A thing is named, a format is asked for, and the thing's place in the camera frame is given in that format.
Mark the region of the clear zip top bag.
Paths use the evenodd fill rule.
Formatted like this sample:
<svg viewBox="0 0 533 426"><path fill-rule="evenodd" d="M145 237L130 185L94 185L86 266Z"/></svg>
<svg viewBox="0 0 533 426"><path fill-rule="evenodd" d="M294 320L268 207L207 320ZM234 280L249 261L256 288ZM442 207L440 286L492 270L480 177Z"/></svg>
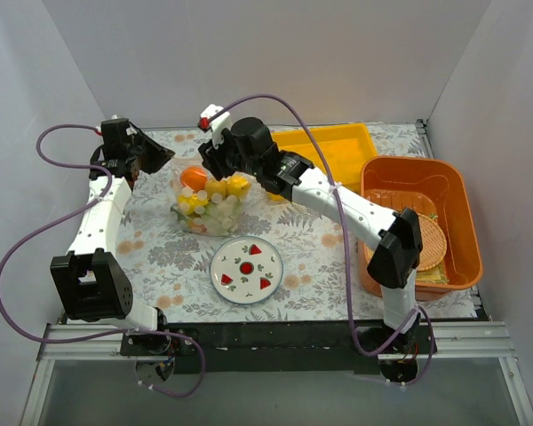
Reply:
<svg viewBox="0 0 533 426"><path fill-rule="evenodd" d="M208 198L204 189L194 191L190 187L183 186L179 181L180 173L193 166L203 168L207 173L208 180L210 178L215 179L196 158L173 160L171 162L170 186L175 201L171 205L171 211L191 233L208 236L227 236L235 233L247 196L243 200L227 196L223 200L213 202Z"/></svg>

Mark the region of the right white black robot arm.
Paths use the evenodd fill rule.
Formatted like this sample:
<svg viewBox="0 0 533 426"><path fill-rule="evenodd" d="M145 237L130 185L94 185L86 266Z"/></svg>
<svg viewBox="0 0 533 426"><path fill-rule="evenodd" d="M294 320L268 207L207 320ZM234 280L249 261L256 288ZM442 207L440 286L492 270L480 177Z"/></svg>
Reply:
<svg viewBox="0 0 533 426"><path fill-rule="evenodd" d="M268 193L341 224L345 234L353 233L373 251L367 272L381 287L385 341L369 355L386 348L401 353L414 345L419 320L416 275L423 248L418 214L368 201L336 182L329 166L317 168L306 157L279 149L256 117L233 122L227 112L203 113L198 126L211 133L199 153L216 179L247 174Z"/></svg>

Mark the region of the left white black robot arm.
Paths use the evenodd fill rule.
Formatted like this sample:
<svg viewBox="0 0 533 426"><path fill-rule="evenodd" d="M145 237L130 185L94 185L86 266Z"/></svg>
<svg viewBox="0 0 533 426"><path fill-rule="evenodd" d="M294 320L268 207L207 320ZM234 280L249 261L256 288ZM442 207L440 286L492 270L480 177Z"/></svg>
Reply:
<svg viewBox="0 0 533 426"><path fill-rule="evenodd" d="M104 121L100 135L103 142L90 160L88 201L93 206L84 212L67 254L52 259L50 272L71 320L143 330L142 346L160 355L171 344L163 313L134 298L115 255L124 208L139 175L156 173L175 153L127 118Z"/></svg>

